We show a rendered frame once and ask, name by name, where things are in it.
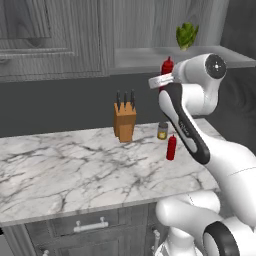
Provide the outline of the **red ketchup bottle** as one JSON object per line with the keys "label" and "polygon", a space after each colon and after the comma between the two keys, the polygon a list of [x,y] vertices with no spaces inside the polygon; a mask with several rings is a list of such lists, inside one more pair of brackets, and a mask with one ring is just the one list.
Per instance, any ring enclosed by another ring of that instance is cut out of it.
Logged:
{"label": "red ketchup bottle", "polygon": [[167,60],[165,60],[161,67],[161,74],[165,75],[168,73],[171,73],[174,67],[174,62],[171,60],[171,57],[168,57]]}
{"label": "red ketchup bottle", "polygon": [[172,135],[168,140],[168,147],[167,147],[167,153],[166,153],[166,159],[167,160],[173,160],[175,157],[175,151],[176,151],[176,137]]}

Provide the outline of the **open grey wall cabinet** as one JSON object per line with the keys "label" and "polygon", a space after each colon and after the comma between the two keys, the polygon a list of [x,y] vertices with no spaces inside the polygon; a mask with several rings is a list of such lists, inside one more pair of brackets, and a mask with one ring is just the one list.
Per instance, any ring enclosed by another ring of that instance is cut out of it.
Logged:
{"label": "open grey wall cabinet", "polygon": [[[104,0],[110,6],[108,73],[158,73],[164,60],[180,62],[215,53],[229,68],[256,66],[249,57],[220,45],[230,0]],[[179,48],[176,28],[199,27],[194,44]]]}

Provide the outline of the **wooden knife block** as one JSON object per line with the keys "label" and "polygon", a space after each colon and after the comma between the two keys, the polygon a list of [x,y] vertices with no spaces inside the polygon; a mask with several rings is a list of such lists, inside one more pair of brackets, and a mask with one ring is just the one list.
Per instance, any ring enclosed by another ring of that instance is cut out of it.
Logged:
{"label": "wooden knife block", "polygon": [[121,143],[132,140],[136,115],[136,108],[130,102],[120,106],[114,104],[114,134]]}

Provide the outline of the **grey drawer front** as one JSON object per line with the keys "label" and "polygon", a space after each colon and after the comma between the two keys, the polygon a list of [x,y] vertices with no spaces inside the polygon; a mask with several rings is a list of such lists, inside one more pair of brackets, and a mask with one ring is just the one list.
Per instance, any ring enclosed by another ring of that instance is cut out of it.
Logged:
{"label": "grey drawer front", "polygon": [[99,223],[100,218],[104,217],[105,220],[109,223],[109,226],[106,228],[110,228],[121,223],[122,215],[123,211],[119,209],[112,209],[107,211],[56,218],[52,220],[52,225],[57,236],[64,236],[75,234],[73,228],[76,226],[77,221],[80,221],[82,225],[94,224]]}

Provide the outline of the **dark grey wood panel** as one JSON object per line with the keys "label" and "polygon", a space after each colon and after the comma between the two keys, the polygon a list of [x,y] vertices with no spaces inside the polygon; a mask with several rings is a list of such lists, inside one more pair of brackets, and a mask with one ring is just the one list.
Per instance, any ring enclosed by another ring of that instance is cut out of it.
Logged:
{"label": "dark grey wood panel", "polygon": [[[221,43],[256,60],[256,0],[230,0]],[[221,89],[226,138],[256,153],[256,65],[230,69]]]}

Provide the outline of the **grey wood cabinet door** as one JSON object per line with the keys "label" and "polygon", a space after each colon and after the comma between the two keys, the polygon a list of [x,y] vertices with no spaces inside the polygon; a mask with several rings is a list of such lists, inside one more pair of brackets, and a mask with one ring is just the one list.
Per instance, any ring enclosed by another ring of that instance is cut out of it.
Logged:
{"label": "grey wood cabinet door", "polygon": [[0,82],[103,77],[113,0],[0,0]]}

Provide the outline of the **small dark jar yellow label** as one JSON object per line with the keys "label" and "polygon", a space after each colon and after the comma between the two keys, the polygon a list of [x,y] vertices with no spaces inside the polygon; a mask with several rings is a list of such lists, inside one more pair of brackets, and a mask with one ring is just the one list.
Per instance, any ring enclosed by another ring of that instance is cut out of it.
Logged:
{"label": "small dark jar yellow label", "polygon": [[158,124],[157,138],[165,140],[168,135],[168,124],[166,122],[160,122]]}

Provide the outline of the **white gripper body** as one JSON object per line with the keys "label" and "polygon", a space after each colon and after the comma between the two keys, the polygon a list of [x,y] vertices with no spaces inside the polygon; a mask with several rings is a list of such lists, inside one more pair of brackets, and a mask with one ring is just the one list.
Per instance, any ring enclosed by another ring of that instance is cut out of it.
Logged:
{"label": "white gripper body", "polygon": [[173,81],[174,81],[174,77],[172,76],[172,74],[167,73],[164,75],[150,78],[148,80],[148,83],[151,89],[157,89],[157,88],[166,86],[168,83],[172,83]]}

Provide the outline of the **green lettuce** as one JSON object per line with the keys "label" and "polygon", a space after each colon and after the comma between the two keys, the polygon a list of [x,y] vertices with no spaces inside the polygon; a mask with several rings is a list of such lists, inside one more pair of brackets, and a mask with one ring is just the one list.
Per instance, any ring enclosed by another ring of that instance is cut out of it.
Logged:
{"label": "green lettuce", "polygon": [[194,26],[190,22],[185,22],[182,26],[176,27],[176,41],[182,51],[191,47],[196,39],[199,26]]}

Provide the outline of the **narrow grey base cabinet door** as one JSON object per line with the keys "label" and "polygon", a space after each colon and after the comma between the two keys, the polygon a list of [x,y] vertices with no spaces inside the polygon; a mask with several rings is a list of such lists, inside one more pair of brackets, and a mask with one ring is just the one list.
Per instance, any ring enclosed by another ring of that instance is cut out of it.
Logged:
{"label": "narrow grey base cabinet door", "polygon": [[166,228],[158,221],[155,212],[156,204],[151,203],[148,205],[148,222],[147,222],[147,232],[146,232],[146,241],[145,241],[145,256],[153,256],[152,247],[154,246],[155,234],[154,230],[157,230],[160,233],[160,241],[164,241],[166,235]]}

